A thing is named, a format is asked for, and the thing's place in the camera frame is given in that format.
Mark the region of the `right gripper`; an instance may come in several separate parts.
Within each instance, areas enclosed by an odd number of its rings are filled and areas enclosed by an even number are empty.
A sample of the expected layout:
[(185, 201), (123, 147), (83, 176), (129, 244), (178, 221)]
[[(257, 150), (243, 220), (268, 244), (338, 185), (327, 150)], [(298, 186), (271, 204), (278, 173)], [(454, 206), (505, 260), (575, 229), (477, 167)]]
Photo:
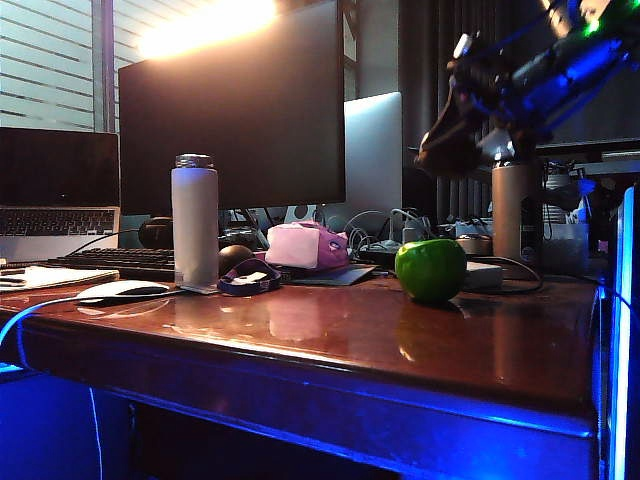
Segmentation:
[[(463, 34), (447, 64), (449, 94), (446, 134), (469, 136), (493, 119), (498, 126), (548, 136), (550, 50), (517, 66), (503, 56), (500, 44), (487, 45), (478, 35)], [(485, 161), (516, 156), (510, 133), (494, 128), (478, 143)]]

